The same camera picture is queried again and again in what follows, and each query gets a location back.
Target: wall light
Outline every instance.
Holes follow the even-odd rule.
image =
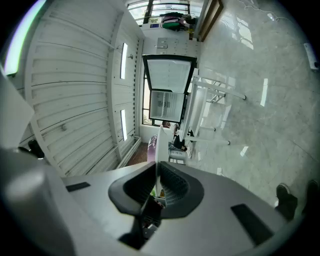
[[[126,78],[126,60],[127,60],[127,50],[128,45],[124,42],[122,46],[122,53],[121,53],[121,70],[120,70],[120,78]]]
[[[35,4],[24,15],[19,26],[14,32],[4,63],[4,72],[6,75],[15,74],[18,72],[20,53],[26,35],[31,26],[31,23],[33,22],[37,13],[45,4],[45,2],[46,0],[38,0],[37,2],[35,2]]]
[[[120,114],[121,114],[122,136],[123,136],[123,141],[125,142],[127,139],[126,111],[123,109],[120,111]]]

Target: white wall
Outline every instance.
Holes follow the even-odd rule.
[[[156,54],[157,48],[155,46],[158,43],[158,38],[189,40],[189,34],[186,31],[172,31],[161,27],[150,28],[150,24],[143,24],[141,30],[145,36],[142,54]]]
[[[48,7],[50,6],[49,2],[46,2],[41,10],[38,12],[36,17],[34,18],[33,22],[31,23],[31,26],[26,34],[26,37],[23,41],[21,53],[19,56],[19,65],[18,65],[18,70],[17,73],[14,74],[14,76],[10,75],[7,78],[9,79],[10,82],[14,85],[15,89],[18,91],[18,93],[24,98],[25,97],[25,69],[26,69],[26,61],[27,61],[27,55],[29,51],[29,47],[31,44],[31,40],[33,38],[33,35],[35,33],[35,30],[41,20],[41,17],[44,15]],[[30,124],[26,127],[24,134],[22,136],[21,142],[19,144],[20,147],[26,148],[29,150],[29,145],[28,142],[31,140],[35,140],[36,137],[34,136],[34,131],[32,130]]]
[[[113,170],[134,140],[123,142],[119,111],[134,135],[141,29],[122,1],[54,0],[31,38],[15,78],[35,112],[23,146],[35,137],[61,176]],[[120,79],[124,42],[133,59]]]

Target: gray marble surface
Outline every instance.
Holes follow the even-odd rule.
[[[222,168],[272,206],[277,185],[285,183],[300,212],[308,181],[320,178],[320,74],[310,69],[308,40],[276,1],[259,1],[259,8],[287,19],[271,20],[237,0],[223,4],[202,44],[199,74],[247,99],[227,94],[207,104],[202,125],[216,132],[200,129],[199,137],[231,145],[193,143],[187,165],[210,173]]]

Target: window frame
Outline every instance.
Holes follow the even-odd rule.
[[[138,6],[138,7],[134,7],[132,9],[129,9],[130,5],[135,5],[135,4],[139,4],[139,3],[143,3],[143,2],[146,2],[146,1],[145,0],[141,0],[141,1],[136,1],[136,2],[129,3],[129,4],[127,4],[126,8],[128,10],[133,10],[133,9],[136,9],[136,8],[145,7],[146,5],[142,5],[142,6]],[[150,21],[150,18],[159,18],[160,16],[151,16],[151,14],[153,12],[153,9],[154,9],[154,6],[158,6],[158,5],[186,6],[185,11],[187,11],[187,14],[190,14],[190,1],[187,1],[187,3],[182,3],[182,2],[181,3],[180,2],[159,2],[159,3],[154,3],[154,0],[149,0],[148,1],[148,5],[146,7],[146,11],[145,11],[144,17],[137,18],[137,19],[134,19],[134,20],[136,22],[143,20],[143,24],[148,24],[149,21]],[[179,11],[182,11],[182,10],[172,9],[172,12],[179,12]]]
[[[145,86],[146,86],[146,80],[147,80],[147,75],[146,75],[146,71],[143,72],[144,75],[143,75],[143,88],[142,88],[142,125],[145,125],[145,126],[157,126],[159,127],[160,124],[155,124],[155,120],[154,119],[150,119],[151,120],[151,124],[150,123],[144,123],[144,110],[148,110],[150,111],[150,101],[149,101],[149,108],[144,108],[144,102],[145,102]]]

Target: white shelf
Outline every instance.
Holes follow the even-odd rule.
[[[180,122],[184,93],[151,91],[150,118]]]

